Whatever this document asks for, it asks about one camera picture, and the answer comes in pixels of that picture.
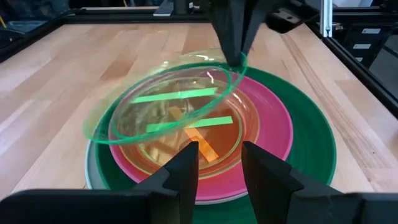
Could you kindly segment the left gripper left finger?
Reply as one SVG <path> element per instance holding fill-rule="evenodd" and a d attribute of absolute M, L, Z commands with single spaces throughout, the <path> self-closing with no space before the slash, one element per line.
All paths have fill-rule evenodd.
<path fill-rule="evenodd" d="M 193 141 L 133 191 L 144 194 L 134 224 L 192 224 L 198 188 L 198 148 Z"/>

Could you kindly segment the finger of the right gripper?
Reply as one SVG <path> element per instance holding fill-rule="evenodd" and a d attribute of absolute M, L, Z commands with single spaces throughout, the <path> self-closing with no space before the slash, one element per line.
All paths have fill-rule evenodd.
<path fill-rule="evenodd" d="M 210 21 L 230 67 L 242 65 L 247 4 L 248 0 L 210 0 Z"/>
<path fill-rule="evenodd" d="M 241 52 L 247 55 L 267 14 L 267 0 L 245 0 Z"/>

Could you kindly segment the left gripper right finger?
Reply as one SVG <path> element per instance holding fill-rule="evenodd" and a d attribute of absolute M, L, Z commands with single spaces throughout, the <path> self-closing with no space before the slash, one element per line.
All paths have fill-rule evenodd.
<path fill-rule="evenodd" d="M 250 141 L 242 165 L 258 224 L 325 224 L 326 198 L 341 194 Z"/>

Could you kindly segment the dark green plastic plate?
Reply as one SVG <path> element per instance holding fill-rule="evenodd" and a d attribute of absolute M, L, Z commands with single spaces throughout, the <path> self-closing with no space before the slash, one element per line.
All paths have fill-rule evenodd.
<path fill-rule="evenodd" d="M 319 107 L 301 90 L 271 73 L 248 67 L 246 77 L 274 92 L 293 122 L 294 140 L 287 162 L 322 184 L 329 185 L 336 169 L 336 144 L 332 129 Z M 107 189 L 135 186 L 117 165 L 106 144 L 96 144 L 96 161 Z M 248 196 L 214 205 L 197 205 L 193 224 L 257 224 Z"/>

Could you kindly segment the orange transparent plastic plate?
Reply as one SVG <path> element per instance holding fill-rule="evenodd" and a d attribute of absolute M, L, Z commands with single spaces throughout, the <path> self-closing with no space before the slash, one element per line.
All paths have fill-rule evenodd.
<path fill-rule="evenodd" d="M 244 78 L 217 109 L 199 120 L 194 128 L 173 131 L 156 140 L 111 147 L 117 165 L 136 182 L 144 180 L 166 164 L 192 141 L 200 143 L 199 178 L 223 175 L 240 162 L 244 140 L 256 141 L 259 115 L 250 79 Z"/>

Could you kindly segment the pink plastic plate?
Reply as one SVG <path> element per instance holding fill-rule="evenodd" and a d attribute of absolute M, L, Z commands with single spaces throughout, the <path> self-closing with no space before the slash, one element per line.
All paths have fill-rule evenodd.
<path fill-rule="evenodd" d="M 260 119 L 259 135 L 256 141 L 244 141 L 251 141 L 257 144 L 279 159 L 286 159 L 292 147 L 294 135 L 292 120 L 286 107 L 270 89 L 255 80 L 250 79 L 249 89 L 254 96 L 255 107 L 257 108 Z M 217 200 L 241 194 L 246 191 L 241 153 L 240 162 L 228 172 L 210 179 L 200 179 L 198 150 L 198 189 L 196 201 Z"/>

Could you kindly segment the black labelled storage box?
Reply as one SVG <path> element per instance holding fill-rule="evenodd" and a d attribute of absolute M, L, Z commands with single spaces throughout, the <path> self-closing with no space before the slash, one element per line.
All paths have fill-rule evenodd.
<path fill-rule="evenodd" d="M 353 24 L 335 32 L 335 39 L 357 61 L 369 68 L 396 29 L 398 24 Z"/>

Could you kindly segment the grey plastic plate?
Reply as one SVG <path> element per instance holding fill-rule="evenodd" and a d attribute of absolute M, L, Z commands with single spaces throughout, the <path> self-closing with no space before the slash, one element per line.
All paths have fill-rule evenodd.
<path fill-rule="evenodd" d="M 85 154 L 85 178 L 89 189 L 107 189 L 101 179 L 96 161 L 96 144 L 88 141 Z"/>

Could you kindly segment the aluminium frame post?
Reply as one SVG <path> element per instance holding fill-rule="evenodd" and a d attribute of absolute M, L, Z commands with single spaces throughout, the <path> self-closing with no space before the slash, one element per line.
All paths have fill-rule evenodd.
<path fill-rule="evenodd" d="M 323 37 L 333 35 L 333 0 L 320 0 L 320 33 Z"/>

